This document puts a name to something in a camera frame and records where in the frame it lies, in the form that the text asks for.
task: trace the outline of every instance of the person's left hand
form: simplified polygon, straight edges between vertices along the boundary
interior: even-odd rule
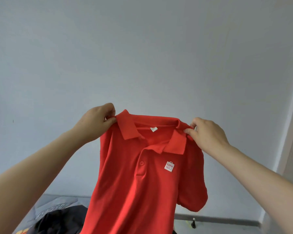
[[[116,122],[115,108],[112,103],[91,108],[72,128],[84,143],[91,142],[103,135]]]

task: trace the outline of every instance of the red fabric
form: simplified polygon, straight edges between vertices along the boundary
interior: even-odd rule
[[[176,204],[198,212],[207,201],[202,150],[179,119],[127,110],[116,118],[100,138],[99,178],[81,234],[171,234]]]

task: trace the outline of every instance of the plain gray wall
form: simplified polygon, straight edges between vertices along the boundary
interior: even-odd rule
[[[292,89],[293,1],[0,0],[0,173],[106,102],[214,120],[272,168]],[[90,196],[99,147],[81,148],[47,193]],[[199,215],[258,220],[260,206],[208,156],[205,181]]]

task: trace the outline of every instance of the person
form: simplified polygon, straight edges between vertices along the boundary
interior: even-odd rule
[[[0,175],[0,233],[15,230],[70,157],[105,133],[116,122],[114,116],[112,103],[90,109],[71,130]],[[293,184],[231,146],[214,122],[194,118],[191,127],[185,133],[235,176],[286,233],[293,234]]]

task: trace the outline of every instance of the gray mattress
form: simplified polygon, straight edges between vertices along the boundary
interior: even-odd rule
[[[63,209],[75,205],[83,205],[88,208],[89,203],[90,197],[73,197],[43,194],[13,233],[31,227],[46,213],[53,210]]]

